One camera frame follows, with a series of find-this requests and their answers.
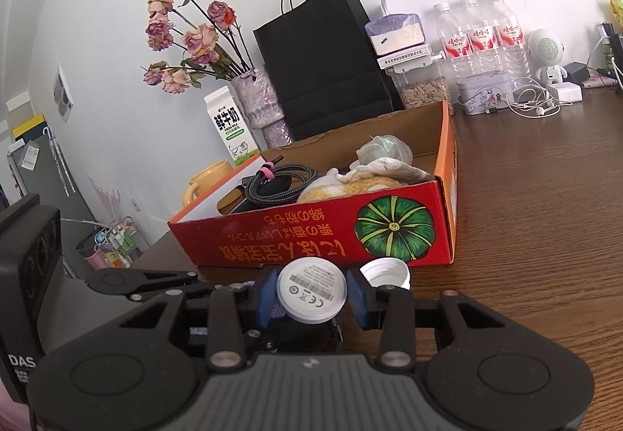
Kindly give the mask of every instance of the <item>wood grain surface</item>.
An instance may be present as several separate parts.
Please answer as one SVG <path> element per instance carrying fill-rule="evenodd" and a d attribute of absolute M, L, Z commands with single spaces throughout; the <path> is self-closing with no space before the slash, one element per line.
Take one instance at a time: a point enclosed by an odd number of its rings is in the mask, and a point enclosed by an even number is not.
<path fill-rule="evenodd" d="M 454 117 L 459 140 L 456 259 L 413 268 L 418 297 L 455 289 L 580 355 L 596 380 L 583 431 L 623 429 L 623 97 L 589 90 L 557 116 L 508 110 Z M 167 233 L 136 263 L 191 269 Z M 254 269 L 201 268 L 215 283 Z M 359 331 L 345 307 L 348 350 L 373 354 L 377 331 Z M 430 357 L 430 331 L 418 332 Z"/>

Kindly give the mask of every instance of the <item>red box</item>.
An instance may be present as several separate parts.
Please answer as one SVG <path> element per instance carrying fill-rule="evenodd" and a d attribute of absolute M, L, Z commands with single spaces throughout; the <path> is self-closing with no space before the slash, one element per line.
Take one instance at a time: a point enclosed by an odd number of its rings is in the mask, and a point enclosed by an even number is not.
<path fill-rule="evenodd" d="M 417 185 L 329 201 L 222 215 L 217 205 L 266 161 L 300 162 L 324 174 L 348 167 L 375 135 L 393 134 L 413 165 L 435 176 Z M 456 145 L 446 102 L 398 111 L 263 152 L 180 211 L 169 226 L 198 266 L 287 264 L 316 255 L 340 268 L 387 255 L 410 266 L 449 264 L 456 240 Z"/>

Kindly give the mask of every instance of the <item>dried rose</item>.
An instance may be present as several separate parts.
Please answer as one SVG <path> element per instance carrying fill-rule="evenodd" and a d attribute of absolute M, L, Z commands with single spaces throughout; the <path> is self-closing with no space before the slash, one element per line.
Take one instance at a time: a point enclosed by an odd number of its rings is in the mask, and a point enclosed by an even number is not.
<path fill-rule="evenodd" d="M 171 34 L 158 34 L 150 37 L 147 44 L 153 51 L 162 51 L 173 44 L 173 36 Z"/>
<path fill-rule="evenodd" d="M 147 71 L 143 78 L 143 81 L 148 85 L 158 85 L 162 82 L 164 71 L 162 69 L 152 69 Z"/>
<path fill-rule="evenodd" d="M 170 21 L 167 15 L 163 15 L 162 13 L 155 13 L 151 18 L 150 22 L 145 29 L 147 35 L 149 37 L 156 37 L 162 34 L 169 33 L 170 29 L 173 28 L 173 22 Z"/>
<path fill-rule="evenodd" d="M 173 11 L 173 0 L 148 0 L 147 10 L 150 16 L 156 13 L 166 15 L 169 11 Z"/>
<path fill-rule="evenodd" d="M 219 40 L 219 35 L 212 25 L 202 23 L 194 30 L 189 30 L 182 36 L 182 41 L 192 54 L 193 59 L 212 51 Z"/>
<path fill-rule="evenodd" d="M 192 59 L 197 64 L 213 64 L 220 58 L 220 55 L 213 49 L 208 49 L 203 55 L 193 55 Z"/>
<path fill-rule="evenodd" d="M 229 30 L 236 21 L 236 13 L 226 3 L 219 0 L 213 1 L 208 6 L 208 16 L 221 30 Z"/>
<path fill-rule="evenodd" d="M 191 86 L 191 78 L 184 69 L 178 69 L 173 73 L 167 69 L 164 71 L 162 80 L 164 82 L 163 90 L 169 94 L 181 94 Z"/>

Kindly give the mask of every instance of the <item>water bottle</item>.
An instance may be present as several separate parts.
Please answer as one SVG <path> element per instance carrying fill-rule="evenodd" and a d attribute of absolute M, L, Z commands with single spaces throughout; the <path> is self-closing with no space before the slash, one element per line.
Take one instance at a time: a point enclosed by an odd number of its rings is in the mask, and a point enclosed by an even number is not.
<path fill-rule="evenodd" d="M 463 27 L 472 44 L 474 65 L 479 67 L 479 72 L 503 71 L 493 24 L 479 9 L 476 0 L 461 0 L 461 2 L 465 7 Z"/>
<path fill-rule="evenodd" d="M 472 46 L 459 20 L 450 12 L 447 2 L 435 4 L 439 13 L 437 35 L 451 63 L 455 79 L 475 74 L 472 61 Z"/>
<path fill-rule="evenodd" d="M 532 74 L 528 64 L 528 47 L 519 20 L 504 0 L 490 1 L 491 16 L 502 44 L 507 71 L 515 84 L 521 84 L 521 78 L 532 77 Z"/>

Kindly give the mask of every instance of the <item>ce mark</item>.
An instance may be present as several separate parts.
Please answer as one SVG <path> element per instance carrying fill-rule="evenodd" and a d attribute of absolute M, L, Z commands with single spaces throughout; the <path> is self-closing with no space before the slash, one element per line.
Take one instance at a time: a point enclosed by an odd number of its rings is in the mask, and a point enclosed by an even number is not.
<path fill-rule="evenodd" d="M 309 303 L 309 304 L 313 304 L 316 308 L 320 308 L 323 304 L 325 304 L 325 302 L 320 299 L 319 297 L 314 296 L 313 294 L 311 294 L 308 290 L 304 290 L 305 293 L 307 294 L 301 294 L 301 296 L 298 298 L 301 301 L 305 302 L 305 303 Z"/>

